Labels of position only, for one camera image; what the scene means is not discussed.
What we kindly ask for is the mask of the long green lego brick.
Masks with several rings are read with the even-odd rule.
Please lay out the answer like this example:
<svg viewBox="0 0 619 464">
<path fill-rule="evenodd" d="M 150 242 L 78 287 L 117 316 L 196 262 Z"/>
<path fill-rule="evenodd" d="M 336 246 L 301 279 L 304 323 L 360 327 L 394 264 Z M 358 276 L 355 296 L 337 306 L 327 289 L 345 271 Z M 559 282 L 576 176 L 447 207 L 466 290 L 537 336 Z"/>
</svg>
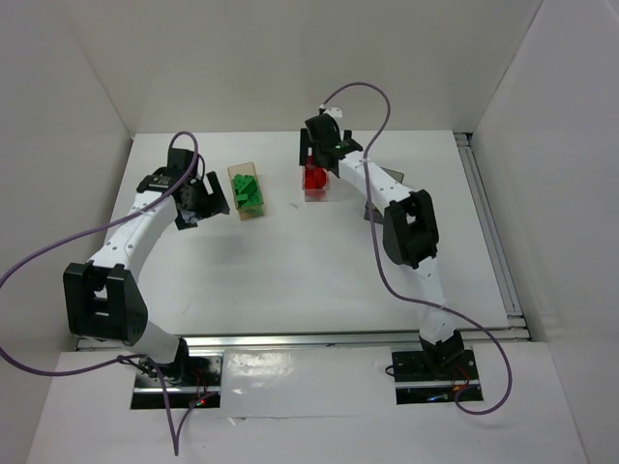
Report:
<svg viewBox="0 0 619 464">
<path fill-rule="evenodd" d="M 236 174 L 232 179 L 234 198 L 239 211 L 263 204 L 262 193 L 255 176 Z"/>
</svg>

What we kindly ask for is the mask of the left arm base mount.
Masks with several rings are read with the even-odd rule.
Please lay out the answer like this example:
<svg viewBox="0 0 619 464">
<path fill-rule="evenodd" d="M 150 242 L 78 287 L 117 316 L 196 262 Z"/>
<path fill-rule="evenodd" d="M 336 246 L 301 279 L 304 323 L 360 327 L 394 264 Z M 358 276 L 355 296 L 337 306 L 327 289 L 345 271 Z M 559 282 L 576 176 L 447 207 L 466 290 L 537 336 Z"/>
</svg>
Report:
<svg viewBox="0 0 619 464">
<path fill-rule="evenodd" d="M 152 365 L 141 361 L 134 377 L 132 410 L 163 410 L 162 383 Z M 171 409 L 221 407 L 221 375 L 223 355 L 192 357 L 192 365 L 180 377 L 169 376 L 164 369 L 163 379 Z"/>
</svg>

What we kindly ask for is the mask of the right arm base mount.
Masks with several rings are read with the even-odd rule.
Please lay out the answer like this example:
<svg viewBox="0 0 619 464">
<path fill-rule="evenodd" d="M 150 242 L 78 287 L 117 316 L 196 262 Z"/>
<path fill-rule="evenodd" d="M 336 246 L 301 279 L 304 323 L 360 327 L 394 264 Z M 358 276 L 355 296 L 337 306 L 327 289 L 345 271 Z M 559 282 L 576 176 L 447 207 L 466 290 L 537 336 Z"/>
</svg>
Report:
<svg viewBox="0 0 619 464">
<path fill-rule="evenodd" d="M 384 371 L 395 381 L 397 405 L 449 403 L 458 393 L 460 402 L 484 399 L 472 350 L 436 371 L 427 365 L 422 351 L 393 352 Z"/>
</svg>

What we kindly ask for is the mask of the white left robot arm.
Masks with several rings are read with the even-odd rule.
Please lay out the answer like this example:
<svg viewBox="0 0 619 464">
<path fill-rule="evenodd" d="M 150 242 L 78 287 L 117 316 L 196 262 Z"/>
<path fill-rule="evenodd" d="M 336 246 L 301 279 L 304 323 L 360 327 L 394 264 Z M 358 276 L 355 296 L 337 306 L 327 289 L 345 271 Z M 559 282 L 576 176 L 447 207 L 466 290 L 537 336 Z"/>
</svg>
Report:
<svg viewBox="0 0 619 464">
<path fill-rule="evenodd" d="M 63 274 L 72 334 L 120 342 L 149 357 L 174 380 L 192 376 L 204 364 L 190 356 L 184 338 L 150 321 L 138 278 L 169 225 L 186 230 L 205 218 L 228 214 L 217 174 L 199 176 L 198 162 L 191 150 L 169 149 L 166 165 L 138 185 L 130 220 L 86 263 L 72 263 Z"/>
</svg>

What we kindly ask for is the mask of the red flower lego brick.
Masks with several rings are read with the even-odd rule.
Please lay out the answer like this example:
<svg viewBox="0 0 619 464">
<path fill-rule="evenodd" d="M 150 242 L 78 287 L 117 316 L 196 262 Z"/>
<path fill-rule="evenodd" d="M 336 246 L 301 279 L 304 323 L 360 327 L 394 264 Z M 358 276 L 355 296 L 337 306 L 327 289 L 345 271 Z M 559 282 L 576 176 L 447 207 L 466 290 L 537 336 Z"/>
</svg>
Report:
<svg viewBox="0 0 619 464">
<path fill-rule="evenodd" d="M 328 186 L 328 172 L 320 167 L 305 166 L 303 171 L 304 190 L 324 190 Z"/>
</svg>

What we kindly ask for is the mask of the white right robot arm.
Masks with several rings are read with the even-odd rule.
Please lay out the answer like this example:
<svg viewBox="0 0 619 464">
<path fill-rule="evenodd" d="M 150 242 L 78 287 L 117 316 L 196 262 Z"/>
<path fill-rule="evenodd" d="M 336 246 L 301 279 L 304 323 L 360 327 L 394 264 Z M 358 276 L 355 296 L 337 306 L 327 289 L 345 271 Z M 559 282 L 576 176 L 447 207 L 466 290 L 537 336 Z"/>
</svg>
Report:
<svg viewBox="0 0 619 464">
<path fill-rule="evenodd" d="M 392 263 L 415 273 L 417 298 L 427 307 L 419 338 L 427 367 L 447 368 L 464 351 L 455 317 L 437 271 L 439 232 L 430 194 L 413 190 L 363 154 L 350 130 L 341 131 L 327 111 L 306 120 L 300 130 L 300 163 L 323 168 L 367 197 L 367 208 L 382 217 L 382 249 Z"/>
</svg>

